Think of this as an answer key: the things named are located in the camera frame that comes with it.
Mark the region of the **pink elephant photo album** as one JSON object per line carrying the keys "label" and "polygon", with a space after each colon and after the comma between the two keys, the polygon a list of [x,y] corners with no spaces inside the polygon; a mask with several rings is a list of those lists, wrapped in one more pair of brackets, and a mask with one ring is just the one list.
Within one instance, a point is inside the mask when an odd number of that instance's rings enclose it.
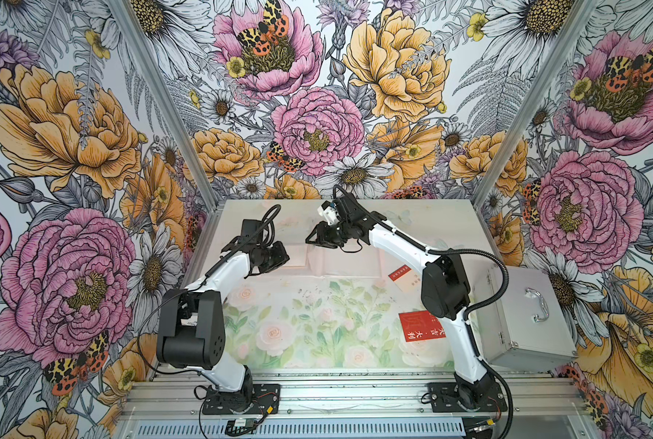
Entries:
{"label": "pink elephant photo album", "polygon": [[285,245],[290,260],[269,277],[385,278],[404,265],[403,261],[372,246],[349,254],[305,243]]}

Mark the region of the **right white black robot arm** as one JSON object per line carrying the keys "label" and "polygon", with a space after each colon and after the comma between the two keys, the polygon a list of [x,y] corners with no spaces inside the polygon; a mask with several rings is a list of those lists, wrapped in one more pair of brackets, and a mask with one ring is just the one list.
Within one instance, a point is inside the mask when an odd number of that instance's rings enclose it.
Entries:
{"label": "right white black robot arm", "polygon": [[399,259],[421,276],[421,303],[441,323],[454,358],[458,404],[467,410],[482,405],[495,378],[476,345],[467,314],[471,285],[465,272],[467,250],[438,250],[397,229],[387,218],[366,210],[346,193],[318,208],[321,221],[307,244],[342,249],[351,240],[373,246]]}

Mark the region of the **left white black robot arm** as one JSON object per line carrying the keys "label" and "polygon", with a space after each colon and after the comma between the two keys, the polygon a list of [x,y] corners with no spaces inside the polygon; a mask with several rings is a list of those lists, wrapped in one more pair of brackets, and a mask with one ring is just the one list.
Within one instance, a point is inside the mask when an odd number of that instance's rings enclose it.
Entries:
{"label": "left white black robot arm", "polygon": [[246,278],[270,273],[289,261],[274,237],[272,219],[246,219],[240,235],[221,251],[205,276],[165,294],[160,307],[156,358],[211,384],[206,400],[234,413],[254,400],[251,371],[226,352],[224,301]]}

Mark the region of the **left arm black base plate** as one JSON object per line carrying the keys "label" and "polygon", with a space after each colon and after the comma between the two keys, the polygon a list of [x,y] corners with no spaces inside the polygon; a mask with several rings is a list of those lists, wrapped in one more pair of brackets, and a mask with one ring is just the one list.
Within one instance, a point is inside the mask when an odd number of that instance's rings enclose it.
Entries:
{"label": "left arm black base plate", "polygon": [[202,398],[203,415],[264,415],[279,411],[282,386],[277,383],[254,384],[236,393],[211,391]]}

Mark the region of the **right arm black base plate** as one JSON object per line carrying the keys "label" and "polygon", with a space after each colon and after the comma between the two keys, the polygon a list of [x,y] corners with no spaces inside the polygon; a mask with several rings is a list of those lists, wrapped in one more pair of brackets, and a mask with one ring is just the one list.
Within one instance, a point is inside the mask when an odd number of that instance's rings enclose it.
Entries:
{"label": "right arm black base plate", "polygon": [[477,393],[461,387],[456,382],[430,382],[427,384],[429,402],[434,413],[505,413],[507,398],[502,388],[494,382],[489,388]]}

